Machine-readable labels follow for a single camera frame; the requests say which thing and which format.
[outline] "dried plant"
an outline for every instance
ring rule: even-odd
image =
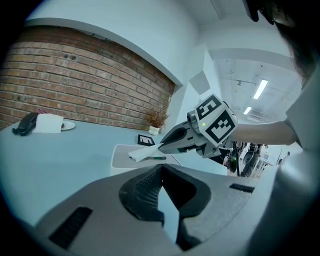
[[[162,128],[165,125],[168,117],[169,116],[166,113],[163,113],[161,110],[159,111],[157,109],[151,108],[147,112],[146,120],[150,123],[151,126],[155,128]]]

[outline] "light blue table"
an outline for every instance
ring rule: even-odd
[[[109,176],[115,145],[136,145],[134,130],[73,121],[73,130],[56,134],[0,132],[1,190],[14,215],[34,226],[52,207],[84,187]],[[163,135],[153,137],[159,143]],[[227,175],[227,169],[193,150],[176,154],[185,167]]]

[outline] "black telephone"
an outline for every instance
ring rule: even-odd
[[[15,135],[26,136],[31,130],[36,127],[38,113],[31,112],[27,114],[19,123],[18,128],[12,128]]]

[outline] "white plate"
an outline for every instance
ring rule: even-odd
[[[70,121],[63,120],[64,128],[61,128],[61,131],[70,130],[76,127],[76,124]]]

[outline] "small pot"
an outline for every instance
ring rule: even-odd
[[[153,136],[156,136],[159,134],[159,131],[160,131],[160,128],[156,128],[156,127],[153,127],[153,126],[149,126],[149,133]]]

